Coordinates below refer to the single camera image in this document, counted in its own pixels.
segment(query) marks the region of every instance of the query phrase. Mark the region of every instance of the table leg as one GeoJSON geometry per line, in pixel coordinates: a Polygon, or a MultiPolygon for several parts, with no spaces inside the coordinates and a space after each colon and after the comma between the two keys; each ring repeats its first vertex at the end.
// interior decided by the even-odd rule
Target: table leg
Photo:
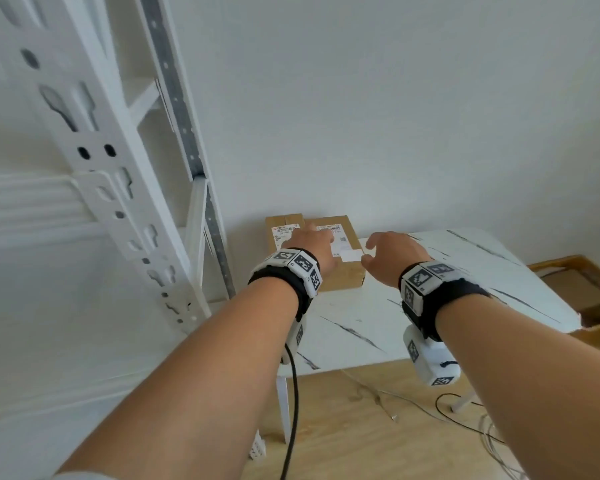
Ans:
{"type": "Polygon", "coordinates": [[[465,395],[463,395],[462,397],[460,397],[460,399],[458,399],[451,406],[451,411],[453,411],[455,413],[458,412],[458,411],[460,411],[467,404],[469,404],[475,397],[476,397],[476,393],[475,393],[475,391],[473,389],[471,389],[471,391],[467,392],[465,395]]]}
{"type": "Polygon", "coordinates": [[[289,443],[291,437],[291,416],[289,416],[289,393],[287,391],[287,378],[276,377],[276,389],[278,391],[278,404],[280,405],[280,418],[282,418],[282,429],[285,432],[285,443],[289,443]]]}

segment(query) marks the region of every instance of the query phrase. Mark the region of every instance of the wooden floor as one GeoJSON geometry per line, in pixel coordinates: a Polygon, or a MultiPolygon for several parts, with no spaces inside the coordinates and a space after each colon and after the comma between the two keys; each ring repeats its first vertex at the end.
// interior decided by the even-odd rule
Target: wooden floor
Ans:
{"type": "MultiPolygon", "coordinates": [[[[439,394],[460,394],[470,388],[464,378],[452,386],[425,387],[409,360],[348,372],[369,385],[410,397],[433,413],[439,394]]],[[[292,395],[290,379],[288,385],[292,395]]],[[[396,423],[376,405],[368,390],[340,371],[301,377],[299,392],[300,414],[289,479],[508,478],[482,447],[479,434],[432,419],[405,401],[382,395],[384,407],[392,415],[398,414],[396,423]]],[[[450,404],[454,399],[448,396],[441,403],[450,404]]],[[[452,414],[448,407],[443,411],[452,414]]],[[[454,418],[476,427],[483,413],[482,407],[470,404],[454,418]]],[[[267,457],[249,460],[243,480],[280,477],[287,446],[274,393],[260,433],[267,443],[267,457]]],[[[509,464],[517,465],[506,447],[499,451],[509,464]]]]}

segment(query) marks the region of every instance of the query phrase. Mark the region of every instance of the black cable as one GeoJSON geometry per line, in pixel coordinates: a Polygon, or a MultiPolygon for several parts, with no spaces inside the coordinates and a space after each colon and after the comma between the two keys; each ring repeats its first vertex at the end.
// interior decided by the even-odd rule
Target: black cable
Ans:
{"type": "Polygon", "coordinates": [[[291,362],[291,372],[294,377],[294,422],[291,426],[291,436],[289,437],[289,445],[287,446],[287,455],[285,457],[285,464],[282,467],[282,474],[280,475],[280,480],[285,480],[287,478],[287,471],[289,469],[289,462],[291,461],[291,453],[294,451],[294,443],[296,441],[296,429],[298,427],[298,409],[299,409],[299,398],[298,398],[298,375],[296,373],[296,363],[294,362],[294,356],[291,354],[291,350],[289,350],[289,346],[285,344],[285,349],[287,350],[287,354],[289,355],[289,362],[291,362]]]}
{"type": "MultiPolygon", "coordinates": [[[[461,423],[461,422],[458,422],[458,421],[456,421],[455,419],[453,419],[453,418],[451,418],[451,417],[447,416],[446,414],[444,414],[442,411],[440,411],[440,407],[438,406],[438,402],[439,402],[439,400],[440,400],[442,397],[444,397],[444,396],[446,396],[446,395],[454,395],[454,396],[456,396],[456,397],[462,397],[462,396],[460,396],[459,394],[454,394],[453,392],[446,392],[446,393],[444,393],[444,394],[440,394],[440,395],[439,395],[439,396],[436,398],[436,411],[438,411],[438,413],[439,413],[440,415],[444,416],[444,417],[445,417],[445,418],[447,418],[449,421],[451,421],[451,422],[453,422],[453,423],[456,423],[458,426],[462,426],[463,428],[465,428],[465,429],[468,429],[468,430],[470,430],[470,431],[474,431],[475,433],[480,433],[481,435],[486,435],[486,436],[490,437],[492,440],[494,440],[494,441],[497,441],[497,442],[498,442],[498,443],[500,443],[500,444],[506,445],[506,443],[504,443],[504,441],[502,441],[501,439],[499,439],[499,438],[496,438],[495,436],[493,436],[493,435],[490,435],[490,434],[488,434],[488,433],[483,433],[483,432],[482,432],[482,431],[480,431],[479,429],[475,429],[475,428],[472,428],[471,426],[467,426],[467,425],[465,425],[465,424],[463,424],[463,423],[461,423]]],[[[472,403],[472,404],[475,404],[476,406],[481,406],[481,407],[484,407],[484,405],[483,405],[483,404],[480,404],[480,403],[474,403],[473,401],[471,401],[471,403],[472,403]]]]}

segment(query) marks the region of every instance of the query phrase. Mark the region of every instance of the white table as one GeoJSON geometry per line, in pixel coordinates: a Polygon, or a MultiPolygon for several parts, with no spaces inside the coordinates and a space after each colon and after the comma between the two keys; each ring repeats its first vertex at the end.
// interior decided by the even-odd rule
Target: white table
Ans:
{"type": "MultiPolygon", "coordinates": [[[[432,258],[463,268],[513,309],[564,333],[580,328],[578,314],[487,232],[460,228],[411,236],[432,258]]],[[[366,241],[360,240],[363,247],[366,241]]],[[[408,358],[402,341],[408,324],[398,291],[369,275],[361,288],[320,293],[309,308],[306,331],[295,355],[297,373],[408,358]]],[[[290,434],[287,378],[291,375],[290,365],[280,365],[276,387],[286,441],[290,434]]]]}

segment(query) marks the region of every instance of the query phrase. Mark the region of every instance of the forearm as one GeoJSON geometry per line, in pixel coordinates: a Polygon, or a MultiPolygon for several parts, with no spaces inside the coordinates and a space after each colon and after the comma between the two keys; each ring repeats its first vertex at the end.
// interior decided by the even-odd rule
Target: forearm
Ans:
{"type": "Polygon", "coordinates": [[[261,278],[188,337],[81,444],[60,471],[118,480],[236,478],[298,307],[261,278]]]}
{"type": "Polygon", "coordinates": [[[478,295],[436,329],[531,478],[600,479],[598,350],[478,295]]]}

